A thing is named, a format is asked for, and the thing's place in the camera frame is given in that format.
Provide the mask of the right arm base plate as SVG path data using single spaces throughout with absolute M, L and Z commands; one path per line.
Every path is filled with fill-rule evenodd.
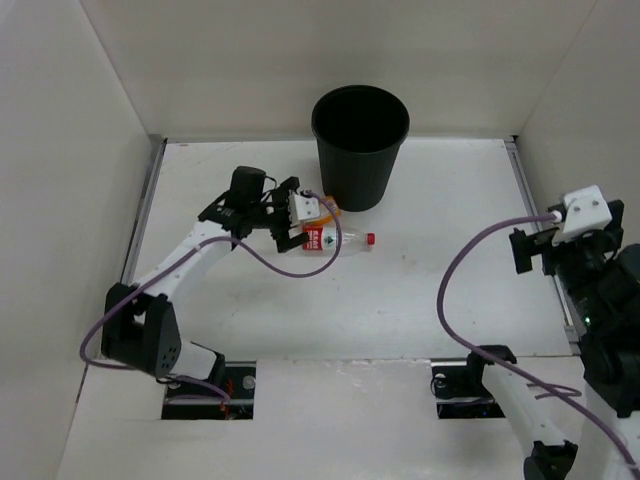
M 464 358 L 436 358 L 431 361 L 430 390 L 436 400 L 439 419 L 504 418 L 495 399 L 468 372 Z

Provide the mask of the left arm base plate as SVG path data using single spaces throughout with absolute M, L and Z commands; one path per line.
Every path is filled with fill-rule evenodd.
M 203 382 L 166 385 L 162 420 L 251 420 L 257 383 L 256 362 L 228 362 L 217 387 Z

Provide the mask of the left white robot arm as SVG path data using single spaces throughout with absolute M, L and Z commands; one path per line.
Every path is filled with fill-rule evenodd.
M 125 368 L 157 380 L 189 382 L 197 394 L 214 398 L 224 387 L 224 356 L 182 339 L 177 304 L 215 263 L 255 230 L 267 230 L 278 252 L 302 245 L 291 235 L 297 211 L 315 200 L 298 194 L 296 177 L 266 191 L 266 173 L 240 166 L 229 188 L 197 217 L 191 232 L 151 272 L 131 285 L 117 283 L 106 296 L 101 353 Z

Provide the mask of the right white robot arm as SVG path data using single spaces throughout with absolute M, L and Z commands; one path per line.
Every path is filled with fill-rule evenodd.
M 578 313 L 584 400 L 517 364 L 504 345 L 469 350 L 464 384 L 495 400 L 523 455 L 527 479 L 636 479 L 639 476 L 639 247 L 624 245 L 624 204 L 594 194 L 565 200 L 538 221 L 551 228 L 527 234 L 526 218 L 494 224 L 455 257 L 458 266 L 489 235 L 509 236 L 517 273 L 539 257 L 544 275 L 559 280 Z

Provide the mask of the red label clear bottle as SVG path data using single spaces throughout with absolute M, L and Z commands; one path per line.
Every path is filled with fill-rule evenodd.
M 335 225 L 305 225 L 303 232 L 308 240 L 294 249 L 299 255 L 333 255 L 339 249 L 340 255 L 353 255 L 370 251 L 376 244 L 373 232 L 341 227 L 341 244 L 338 244 L 338 229 Z

